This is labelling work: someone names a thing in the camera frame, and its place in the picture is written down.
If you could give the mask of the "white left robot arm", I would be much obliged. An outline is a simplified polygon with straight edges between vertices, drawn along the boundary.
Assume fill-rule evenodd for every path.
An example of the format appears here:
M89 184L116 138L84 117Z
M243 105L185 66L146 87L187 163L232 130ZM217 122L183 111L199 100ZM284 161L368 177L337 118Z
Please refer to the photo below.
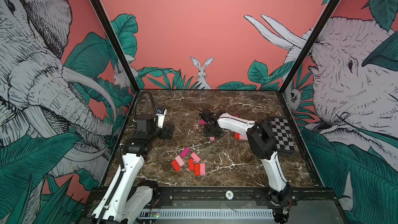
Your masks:
M145 206L158 200L153 186L140 186L131 197L129 194L152 149L152 141L160 137L171 139L173 136L174 129L163 126L165 115L157 113L136 118L136 131L128 145L117 151L120 166L111 185L92 215L82 218L81 224L132 224Z

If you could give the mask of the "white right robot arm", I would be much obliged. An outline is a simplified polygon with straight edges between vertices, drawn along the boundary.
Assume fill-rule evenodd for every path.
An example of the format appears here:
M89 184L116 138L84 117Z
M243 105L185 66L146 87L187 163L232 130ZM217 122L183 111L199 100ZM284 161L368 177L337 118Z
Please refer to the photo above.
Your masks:
M251 152L261 160L265 169L272 202L282 205L289 192L289 183L280 166L272 129L264 122L241 119L228 113L215 114L208 109L203 109L200 117L206 122L205 136L220 138L223 136L223 130L230 130L248 139Z

